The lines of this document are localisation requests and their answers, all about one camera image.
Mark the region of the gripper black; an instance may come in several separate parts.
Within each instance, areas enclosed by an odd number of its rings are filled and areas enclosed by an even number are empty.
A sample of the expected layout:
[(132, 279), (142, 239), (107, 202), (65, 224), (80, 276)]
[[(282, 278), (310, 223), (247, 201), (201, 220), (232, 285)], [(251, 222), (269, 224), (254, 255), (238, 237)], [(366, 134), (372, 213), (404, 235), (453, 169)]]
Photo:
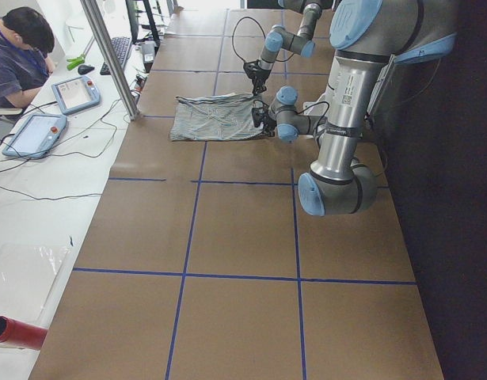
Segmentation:
[(269, 71), (261, 69), (260, 67), (254, 68), (253, 69), (253, 94), (254, 95), (259, 95), (263, 93), (263, 89), (267, 89), (266, 87), (266, 81), (268, 80), (269, 77)]
[(273, 119), (266, 119), (263, 122), (263, 133), (266, 136), (274, 136), (276, 129), (276, 122)]

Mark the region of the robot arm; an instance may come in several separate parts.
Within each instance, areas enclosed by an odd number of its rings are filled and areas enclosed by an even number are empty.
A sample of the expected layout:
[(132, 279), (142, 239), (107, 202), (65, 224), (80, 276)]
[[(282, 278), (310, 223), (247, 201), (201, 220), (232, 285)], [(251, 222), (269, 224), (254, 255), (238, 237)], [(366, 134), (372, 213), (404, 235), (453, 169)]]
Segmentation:
[(283, 8), (303, 14), (301, 32), (291, 42), (275, 28), (267, 38), (262, 58), (272, 61), (280, 48), (310, 55), (311, 34), (322, 10), (334, 11), (329, 42), (335, 50), (320, 116), (295, 110), (294, 88), (281, 88), (269, 113), (279, 137), (318, 136), (320, 151), (310, 170), (298, 180), (302, 208), (310, 215), (353, 214), (375, 201), (375, 176), (361, 164), (355, 150), (363, 119), (379, 74), (388, 63), (422, 63), (449, 54), (454, 46), (458, 1), (282, 1)]
[(251, 80), (254, 96), (266, 90), (265, 83), (272, 72), (280, 50), (294, 55), (311, 57), (315, 43), (312, 41), (318, 20), (324, 10), (332, 10), (334, 1), (278, 1), (278, 5), (302, 15), (297, 33), (288, 32), (282, 25), (274, 25), (264, 38), (260, 57), (243, 65)]

